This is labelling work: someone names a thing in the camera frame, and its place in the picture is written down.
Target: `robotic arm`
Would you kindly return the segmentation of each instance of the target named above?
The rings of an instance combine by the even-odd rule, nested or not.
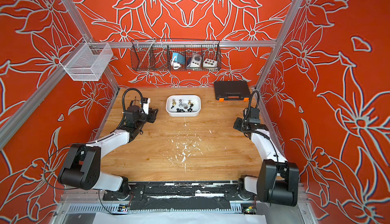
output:
[[[252,176],[240,178],[239,191],[244,194],[255,193],[261,202],[295,206],[298,200],[299,181],[297,165],[288,162],[277,150],[266,125],[260,124],[259,109],[248,107],[246,110],[244,119],[237,118],[233,128],[248,134],[256,145],[263,163],[258,178]]]
[[[146,122],[154,123],[158,109],[149,108],[150,98],[141,95],[141,107],[132,105],[125,110],[124,92],[122,104],[124,108],[123,118],[111,134],[87,144],[73,144],[58,175],[58,182],[72,187],[89,189],[105,189],[112,191],[117,199],[125,199],[129,196],[130,189],[128,179],[100,171],[100,159],[112,150],[127,144],[142,134],[142,128]]]

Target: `white wire basket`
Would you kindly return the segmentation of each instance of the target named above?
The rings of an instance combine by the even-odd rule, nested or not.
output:
[[[80,46],[64,70],[74,81],[98,81],[113,56],[110,45],[107,43],[103,49],[94,50],[86,43]]]

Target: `white box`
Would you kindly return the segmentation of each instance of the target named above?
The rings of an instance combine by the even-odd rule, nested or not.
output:
[[[173,99],[175,99],[176,105],[174,105],[174,107],[171,108],[173,106],[172,105]],[[190,107],[190,105],[188,105],[187,109],[184,109],[184,106],[179,107],[179,103],[180,103],[179,100],[180,99],[181,99],[182,103],[188,104],[188,100],[190,100],[194,104],[192,107],[192,112],[187,111],[187,109]],[[185,112],[178,113],[176,110],[177,108],[183,109]],[[169,116],[197,116],[199,114],[201,108],[202,107],[200,105],[200,98],[197,95],[171,95],[170,97],[168,97],[167,104],[165,106],[165,109],[168,112]]]
[[[192,53],[190,68],[199,68],[202,63],[202,56],[197,53]]]
[[[217,61],[206,58],[203,61],[203,68],[215,68],[217,66]]]

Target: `orange wall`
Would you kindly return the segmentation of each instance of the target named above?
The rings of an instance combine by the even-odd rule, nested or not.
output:
[[[262,97],[320,223],[390,220],[390,0],[304,0]]]
[[[0,0],[0,127],[57,68],[81,35],[61,0]],[[62,191],[44,183],[49,154],[93,139],[113,90],[98,82],[56,85],[0,151],[0,223],[48,223]],[[56,182],[66,150],[46,167]]]
[[[96,41],[190,38],[276,39],[291,0],[73,0]],[[217,72],[136,72],[130,52],[110,63],[121,86],[212,86],[216,80],[255,85],[271,48],[222,49]]]
[[[81,38],[61,0],[0,0],[0,127]]]
[[[48,223],[63,191],[43,179],[52,153],[70,143],[93,140],[114,96],[105,75],[98,82],[72,81],[68,75],[56,85],[1,150],[0,223]],[[45,169],[56,179],[68,147],[55,154]]]

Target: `black wire basket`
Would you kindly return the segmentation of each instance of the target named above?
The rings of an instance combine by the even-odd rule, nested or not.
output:
[[[131,67],[135,71],[218,71],[221,69],[221,48],[219,41],[189,39],[132,40]],[[171,65],[173,53],[184,57],[180,68]],[[193,54],[201,56],[199,67],[189,67]],[[203,67],[211,59],[215,67]]]

